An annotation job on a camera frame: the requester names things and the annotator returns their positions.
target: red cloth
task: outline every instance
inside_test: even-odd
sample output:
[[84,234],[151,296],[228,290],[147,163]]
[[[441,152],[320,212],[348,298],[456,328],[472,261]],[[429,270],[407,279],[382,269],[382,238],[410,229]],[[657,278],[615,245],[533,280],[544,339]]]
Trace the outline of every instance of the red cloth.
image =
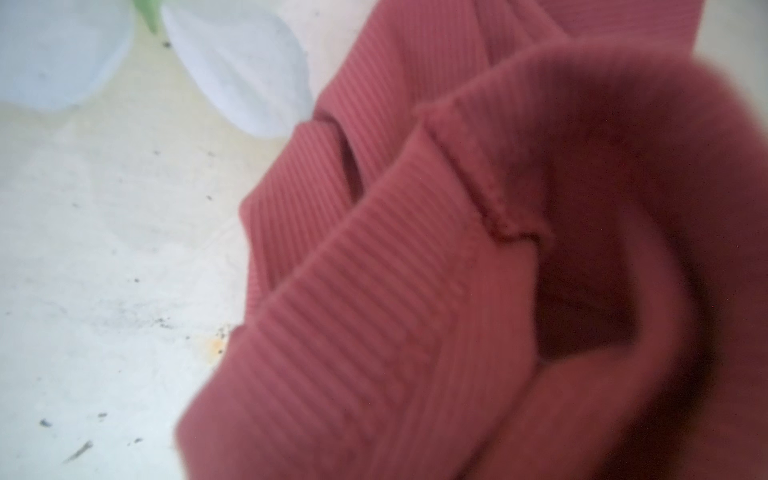
[[383,0],[243,203],[191,478],[764,478],[768,147],[699,8]]

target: ribbed fabric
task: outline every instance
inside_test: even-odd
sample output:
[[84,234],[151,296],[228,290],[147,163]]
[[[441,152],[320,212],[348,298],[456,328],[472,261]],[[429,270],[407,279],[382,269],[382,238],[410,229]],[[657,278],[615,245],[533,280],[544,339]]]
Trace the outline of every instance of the ribbed fabric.
[[380,2],[243,202],[190,477],[768,475],[768,145],[699,10]]

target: pink sweater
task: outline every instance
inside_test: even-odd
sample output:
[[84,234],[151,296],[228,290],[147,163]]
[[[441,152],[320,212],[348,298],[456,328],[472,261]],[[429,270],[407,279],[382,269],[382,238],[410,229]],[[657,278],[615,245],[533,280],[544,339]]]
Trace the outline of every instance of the pink sweater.
[[768,147],[699,9],[382,0],[243,203],[191,478],[765,478]]

